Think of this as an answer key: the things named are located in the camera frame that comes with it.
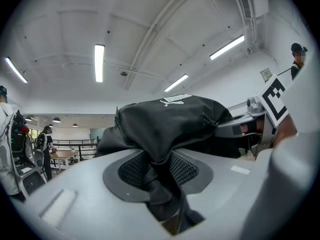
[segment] puma logo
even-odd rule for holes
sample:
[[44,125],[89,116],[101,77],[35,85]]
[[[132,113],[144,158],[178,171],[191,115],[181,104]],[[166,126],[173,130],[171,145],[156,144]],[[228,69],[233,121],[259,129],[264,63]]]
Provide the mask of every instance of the puma logo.
[[165,102],[165,101],[160,100],[160,102],[164,103],[165,107],[168,107],[168,104],[185,104],[183,101]]
[[168,104],[184,104],[183,101],[179,101],[179,100],[183,100],[183,99],[186,99],[186,98],[189,98],[189,97],[192,97],[192,95],[190,95],[190,94],[180,94],[180,95],[164,98],[166,101],[163,101],[163,100],[160,100],[160,101],[162,103],[164,103],[165,107],[168,107]]

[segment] black mesh panel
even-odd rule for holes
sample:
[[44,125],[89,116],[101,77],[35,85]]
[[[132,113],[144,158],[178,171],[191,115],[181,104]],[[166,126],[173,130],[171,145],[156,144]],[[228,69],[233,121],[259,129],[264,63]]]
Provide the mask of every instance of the black mesh panel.
[[192,180],[199,173],[197,166],[174,153],[171,154],[169,169],[178,186]]
[[141,153],[121,165],[118,175],[125,183],[141,189],[147,166],[146,155]]

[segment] sticker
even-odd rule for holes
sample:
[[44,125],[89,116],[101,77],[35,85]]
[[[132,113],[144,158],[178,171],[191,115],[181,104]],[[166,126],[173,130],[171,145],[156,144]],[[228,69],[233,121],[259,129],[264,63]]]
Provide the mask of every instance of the sticker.
[[263,77],[264,82],[268,82],[268,80],[272,77],[272,73],[269,68],[260,72],[261,76]]
[[30,170],[32,170],[31,168],[29,167],[26,167],[26,168],[23,168],[21,169],[21,171],[25,174],[26,172],[29,172]]
[[241,173],[241,174],[247,174],[247,175],[250,173],[250,170],[236,166],[236,165],[231,167],[231,171]]
[[279,81],[277,75],[274,74],[257,95],[275,127],[277,127],[289,113],[281,100],[281,95],[285,90],[285,87]]

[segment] ceiling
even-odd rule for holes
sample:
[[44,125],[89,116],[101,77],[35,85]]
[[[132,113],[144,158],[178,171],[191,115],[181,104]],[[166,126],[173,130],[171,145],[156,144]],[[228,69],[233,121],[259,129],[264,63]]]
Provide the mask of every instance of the ceiling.
[[[53,122],[58,117],[61,122]],[[115,117],[109,114],[37,114],[31,116],[32,121],[27,125],[31,129],[42,130],[45,126],[52,124],[55,128],[70,128],[77,124],[82,128],[108,128],[115,125]]]
[[[240,35],[250,42],[245,27],[236,0],[23,0],[1,56],[25,73],[29,95],[39,99],[48,98],[44,89],[60,99],[123,90],[156,97],[183,74],[189,78],[175,90],[244,57],[246,42],[214,61],[209,55]],[[95,44],[105,45],[103,83],[95,82]]]

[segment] black bag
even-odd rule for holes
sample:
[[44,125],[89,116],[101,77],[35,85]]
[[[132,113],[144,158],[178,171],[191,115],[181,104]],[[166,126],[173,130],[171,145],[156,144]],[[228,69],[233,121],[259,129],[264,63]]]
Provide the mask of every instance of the black bag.
[[239,157],[239,149],[231,142],[212,136],[218,124],[230,120],[230,112],[219,102],[189,94],[126,105],[117,109],[115,126],[104,131],[97,157],[133,148],[145,150],[149,165],[142,189],[150,193],[149,210],[165,221],[185,202],[169,173],[171,150],[185,147]]

